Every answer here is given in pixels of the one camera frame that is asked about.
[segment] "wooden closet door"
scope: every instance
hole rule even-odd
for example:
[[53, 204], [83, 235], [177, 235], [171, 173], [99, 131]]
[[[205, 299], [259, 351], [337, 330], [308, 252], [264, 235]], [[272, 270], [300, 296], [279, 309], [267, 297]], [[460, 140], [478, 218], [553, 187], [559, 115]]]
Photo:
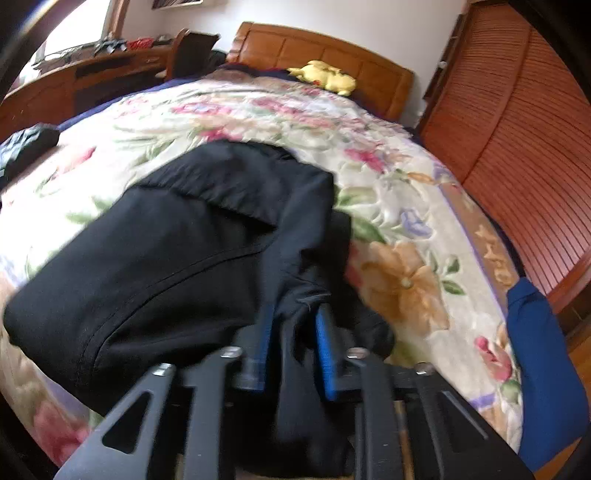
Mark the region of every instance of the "wooden closet door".
[[530, 30], [509, 5], [467, 14], [445, 87], [421, 129], [427, 149], [460, 181], [474, 167], [511, 95]]
[[589, 281], [591, 106], [536, 30], [464, 187], [501, 224], [529, 278], [561, 311]]

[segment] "metal screw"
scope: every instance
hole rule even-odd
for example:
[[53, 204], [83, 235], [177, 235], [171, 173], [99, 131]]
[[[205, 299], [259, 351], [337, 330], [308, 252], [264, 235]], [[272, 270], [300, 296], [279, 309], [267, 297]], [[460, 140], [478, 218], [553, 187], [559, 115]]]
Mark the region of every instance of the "metal screw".
[[363, 360], [366, 356], [369, 355], [369, 351], [363, 347], [354, 347], [347, 350], [347, 358], [355, 359], [355, 360]]
[[171, 364], [160, 364], [158, 368], [154, 370], [154, 375], [158, 375], [159, 377], [168, 375], [171, 367]]
[[420, 362], [416, 364], [414, 370], [417, 375], [433, 375], [435, 373], [435, 367], [428, 362]]
[[225, 346], [222, 348], [222, 358], [238, 358], [242, 355], [242, 349], [239, 346]]

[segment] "yellow plush toy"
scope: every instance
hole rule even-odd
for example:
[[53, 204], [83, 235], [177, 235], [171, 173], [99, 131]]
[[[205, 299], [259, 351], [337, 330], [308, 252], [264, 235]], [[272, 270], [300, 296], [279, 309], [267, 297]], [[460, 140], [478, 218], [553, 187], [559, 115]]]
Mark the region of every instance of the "yellow plush toy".
[[314, 85], [337, 93], [338, 95], [349, 96], [357, 86], [356, 80], [341, 73], [340, 69], [328, 65], [320, 60], [312, 60], [308, 65], [300, 69], [288, 69], [291, 75], [298, 80], [313, 83]]

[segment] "wooden headboard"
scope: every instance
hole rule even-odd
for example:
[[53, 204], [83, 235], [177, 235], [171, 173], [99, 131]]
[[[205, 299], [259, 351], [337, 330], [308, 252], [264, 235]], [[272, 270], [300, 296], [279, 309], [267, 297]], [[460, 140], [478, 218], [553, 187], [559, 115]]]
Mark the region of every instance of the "wooden headboard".
[[244, 22], [238, 29], [228, 62], [257, 69], [303, 67], [323, 60], [357, 79], [355, 95], [372, 112], [396, 121], [413, 85], [414, 74], [365, 48], [320, 33]]

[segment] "floral blanket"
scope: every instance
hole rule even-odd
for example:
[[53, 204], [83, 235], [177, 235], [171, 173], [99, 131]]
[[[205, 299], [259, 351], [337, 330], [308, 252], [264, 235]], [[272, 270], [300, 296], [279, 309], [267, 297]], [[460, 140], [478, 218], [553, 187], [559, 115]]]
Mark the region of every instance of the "floral blanket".
[[[218, 138], [281, 145], [335, 173], [335, 208], [353, 224], [347, 278], [397, 332], [387, 361], [432, 362], [517, 450], [521, 386], [505, 314], [518, 277], [503, 244], [450, 172], [399, 125], [313, 86], [219, 70], [128, 97], [63, 132], [2, 194], [0, 312], [128, 186]], [[61, 465], [89, 434], [92, 413], [0, 327], [0, 391]]]

